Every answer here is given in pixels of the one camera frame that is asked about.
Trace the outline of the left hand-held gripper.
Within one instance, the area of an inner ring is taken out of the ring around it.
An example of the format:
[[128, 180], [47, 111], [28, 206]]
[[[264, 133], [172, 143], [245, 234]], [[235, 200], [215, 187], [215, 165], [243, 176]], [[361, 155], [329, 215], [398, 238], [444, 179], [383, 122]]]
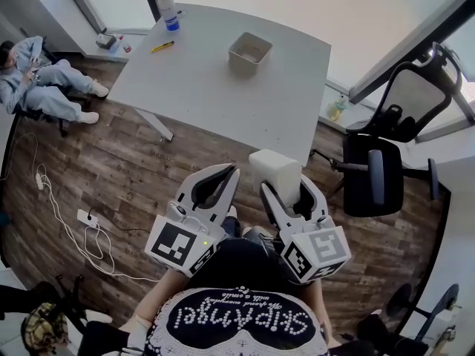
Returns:
[[[239, 179], [240, 170], [232, 163], [212, 165], [186, 177], [166, 214], [157, 215], [146, 254], [193, 277], [227, 238], [222, 223]], [[198, 208], [210, 212], [192, 210]]]

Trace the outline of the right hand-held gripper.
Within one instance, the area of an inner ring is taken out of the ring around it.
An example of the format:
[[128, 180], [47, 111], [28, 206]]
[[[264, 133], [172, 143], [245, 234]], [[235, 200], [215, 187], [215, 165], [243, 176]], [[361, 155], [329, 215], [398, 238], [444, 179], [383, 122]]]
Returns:
[[301, 175], [298, 201], [298, 213], [310, 221], [296, 231], [298, 215], [284, 206], [268, 182], [261, 183], [260, 196], [270, 223], [284, 237], [280, 256], [296, 283], [328, 277], [351, 259], [343, 228], [327, 215], [326, 197], [310, 178]]

